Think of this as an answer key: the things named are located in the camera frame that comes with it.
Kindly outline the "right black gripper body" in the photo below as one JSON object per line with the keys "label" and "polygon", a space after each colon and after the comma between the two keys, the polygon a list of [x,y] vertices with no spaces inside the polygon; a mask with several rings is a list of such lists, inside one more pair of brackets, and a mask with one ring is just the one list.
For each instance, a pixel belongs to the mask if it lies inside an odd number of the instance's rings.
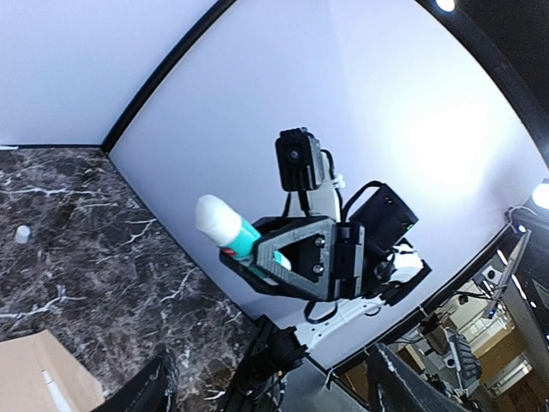
{"label": "right black gripper body", "polygon": [[362,294],[365,228],[357,222],[338,223],[331,279],[336,299],[352,300]]}

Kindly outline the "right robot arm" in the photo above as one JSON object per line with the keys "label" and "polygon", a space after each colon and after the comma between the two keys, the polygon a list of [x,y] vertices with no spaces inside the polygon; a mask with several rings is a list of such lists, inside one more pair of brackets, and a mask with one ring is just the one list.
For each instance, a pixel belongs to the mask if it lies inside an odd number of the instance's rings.
{"label": "right robot arm", "polygon": [[312,349],[350,320],[395,306],[429,274],[404,238],[417,220],[373,180],[347,201],[340,220],[264,217],[253,224],[260,237],[250,256],[223,251],[219,258],[258,293],[305,301],[305,320],[293,330]]}

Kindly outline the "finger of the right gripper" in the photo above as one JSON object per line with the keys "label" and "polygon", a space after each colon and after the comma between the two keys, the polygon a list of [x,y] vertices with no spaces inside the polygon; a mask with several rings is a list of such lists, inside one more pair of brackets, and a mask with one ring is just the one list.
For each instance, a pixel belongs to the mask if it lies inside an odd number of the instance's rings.
{"label": "finger of the right gripper", "polygon": [[261,234],[254,245],[253,264],[274,285],[267,294],[301,300],[334,300],[332,279],[336,222],[327,216],[263,217],[253,227]]}
{"label": "finger of the right gripper", "polygon": [[264,263],[269,263],[267,269],[256,265],[256,243],[261,243],[263,236],[288,232],[303,222],[310,223],[312,219],[263,217],[251,224],[242,216],[233,216],[218,225],[219,259],[259,294],[316,300],[312,288],[297,272],[297,261],[289,260],[287,254],[273,250],[270,257],[262,257]]}

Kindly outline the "white glue stick cap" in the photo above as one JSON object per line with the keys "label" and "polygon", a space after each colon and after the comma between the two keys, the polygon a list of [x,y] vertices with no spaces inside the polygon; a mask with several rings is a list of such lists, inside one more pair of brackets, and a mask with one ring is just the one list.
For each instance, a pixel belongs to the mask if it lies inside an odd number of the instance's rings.
{"label": "white glue stick cap", "polygon": [[31,228],[27,225],[20,225],[15,230],[15,242],[21,245],[26,244],[31,237]]}

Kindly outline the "white green glue stick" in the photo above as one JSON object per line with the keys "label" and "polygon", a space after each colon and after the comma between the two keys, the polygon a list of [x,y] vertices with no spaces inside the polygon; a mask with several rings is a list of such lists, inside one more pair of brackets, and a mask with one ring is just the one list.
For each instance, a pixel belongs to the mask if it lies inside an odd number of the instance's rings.
{"label": "white green glue stick", "polygon": [[274,280],[269,280],[267,275],[252,266],[253,246],[262,235],[223,200],[211,194],[199,197],[195,225],[228,257],[267,283],[275,284]]}

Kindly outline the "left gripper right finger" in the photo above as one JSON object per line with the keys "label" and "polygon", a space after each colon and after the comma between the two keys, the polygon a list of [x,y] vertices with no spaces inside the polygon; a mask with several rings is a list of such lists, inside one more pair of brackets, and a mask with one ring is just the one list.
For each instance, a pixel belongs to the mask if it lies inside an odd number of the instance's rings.
{"label": "left gripper right finger", "polygon": [[385,344],[371,346],[366,365],[370,411],[466,411],[436,391]]}

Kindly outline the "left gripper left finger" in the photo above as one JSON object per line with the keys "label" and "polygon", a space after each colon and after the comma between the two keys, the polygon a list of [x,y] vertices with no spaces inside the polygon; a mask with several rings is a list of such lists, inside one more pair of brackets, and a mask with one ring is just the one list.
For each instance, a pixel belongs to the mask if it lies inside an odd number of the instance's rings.
{"label": "left gripper left finger", "polygon": [[177,411],[178,368],[169,348],[157,353],[132,379],[93,412]]}

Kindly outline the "brown paper envelope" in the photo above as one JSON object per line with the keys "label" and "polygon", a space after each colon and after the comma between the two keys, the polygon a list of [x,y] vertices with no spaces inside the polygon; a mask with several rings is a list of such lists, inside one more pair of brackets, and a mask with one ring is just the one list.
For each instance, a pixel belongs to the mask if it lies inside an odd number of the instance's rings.
{"label": "brown paper envelope", "polygon": [[48,330],[1,342],[2,411],[91,411],[102,384]]}

